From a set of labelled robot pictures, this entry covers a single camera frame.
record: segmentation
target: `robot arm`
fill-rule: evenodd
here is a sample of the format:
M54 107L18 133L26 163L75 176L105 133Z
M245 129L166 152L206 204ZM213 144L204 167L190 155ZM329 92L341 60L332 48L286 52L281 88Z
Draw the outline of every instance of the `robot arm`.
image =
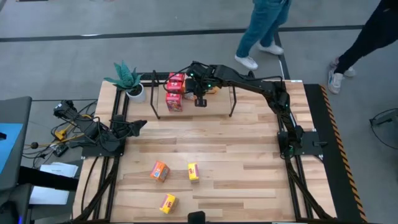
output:
M270 109L281 118L288 133L289 145L294 148L302 147L304 131L297 125L290 110L290 96L286 92L284 82L265 81L263 78L254 78L239 74L224 65L204 65L200 62L192 62L187 70L192 80L187 79L187 86L193 86L191 91L197 96L195 106L206 107L203 99L207 90L217 86L235 86L261 94L267 101Z
M127 137L139 136L140 129L147 123L147 121L143 120L131 123L114 120L113 122L116 124L110 130L105 124L80 115L70 100L61 101L54 108L54 115L70 123L75 123L76 127L85 134L89 142L109 152L114 152L123 146L122 140Z

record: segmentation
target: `white paper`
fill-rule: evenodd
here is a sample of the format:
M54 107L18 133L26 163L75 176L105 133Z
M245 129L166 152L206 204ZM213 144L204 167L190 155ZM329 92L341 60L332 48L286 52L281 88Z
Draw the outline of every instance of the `white paper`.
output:
M61 162L53 162L51 165L40 166L40 171L65 177L74 177L77 169L77 166ZM31 205L66 205L68 196L69 191L66 190L34 186L29 203Z

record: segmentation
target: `wooden tabletop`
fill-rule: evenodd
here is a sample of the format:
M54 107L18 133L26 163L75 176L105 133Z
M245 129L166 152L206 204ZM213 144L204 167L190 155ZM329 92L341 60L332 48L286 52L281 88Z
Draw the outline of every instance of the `wooden tabletop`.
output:
M302 82L286 81L296 122L313 129ZM116 89L103 82L96 116L109 125ZM263 96L236 89L238 103L228 115L168 117L157 120L147 102L129 104L127 120L147 119L138 138L126 141L114 195L112 222L186 222L190 212L203 210L213 222L294 221L287 172L279 157L275 114ZM149 177L159 160L171 169L161 184ZM302 156L309 191L331 216L335 209L323 164L313 156ZM86 159L80 175L73 214L80 214L81 198L94 159ZM200 181L188 179L189 162L197 162ZM84 206L97 191L102 158L88 182ZM172 214L159 210L165 194L179 199ZM305 217L298 190L301 214ZM104 217L107 196L101 204Z

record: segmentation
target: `white sneaker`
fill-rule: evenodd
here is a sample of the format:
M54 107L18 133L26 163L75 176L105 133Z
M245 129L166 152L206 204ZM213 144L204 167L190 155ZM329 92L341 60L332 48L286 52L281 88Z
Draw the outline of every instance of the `white sneaker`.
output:
M335 73L335 69L330 69L328 74L328 88L333 94L338 94L341 88L343 74Z
M253 58L249 56L241 58L235 55L235 60L250 70L256 70L259 67Z
M257 47L260 51L268 52L274 55L281 55L284 53L284 49L276 45L274 41L272 41L269 47L263 47L260 43L257 44Z
M336 69L337 65L338 65L338 57L330 62L330 67L331 68ZM354 77L356 75L356 72L355 72L353 67L350 67L350 68L348 68L347 71L345 71L344 75L351 78L351 77Z

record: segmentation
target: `concrete floor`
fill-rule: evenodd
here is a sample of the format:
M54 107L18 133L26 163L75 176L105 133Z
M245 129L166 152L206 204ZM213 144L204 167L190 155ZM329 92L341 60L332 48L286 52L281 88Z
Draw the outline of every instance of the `concrete floor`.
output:
M241 0L2 1L0 38L245 28L252 10L251 1ZM297 0L283 26L362 25L377 4L377 0ZM280 32L291 79L325 84L329 61L342 54L358 33ZM113 76L113 62L121 60L137 66L139 72L178 70L198 60L223 63L246 73L233 59L240 37L213 34L0 42L0 99L29 95L37 100L32 105L26 143L49 142L50 129L61 123L52 116L58 101L41 100L97 98L103 77ZM376 223L398 220L398 151L379 143L368 123L378 112L397 107L397 53L395 43L360 60L355 65L358 76L344 80L340 95L329 94L366 215ZM251 56L260 66L257 76L282 73L277 57L256 50ZM75 104L82 108L89 102ZM398 146L389 134L395 128L387 125L376 131ZM60 160L79 159L80 153L71 149ZM32 165L30 160L22 163Z

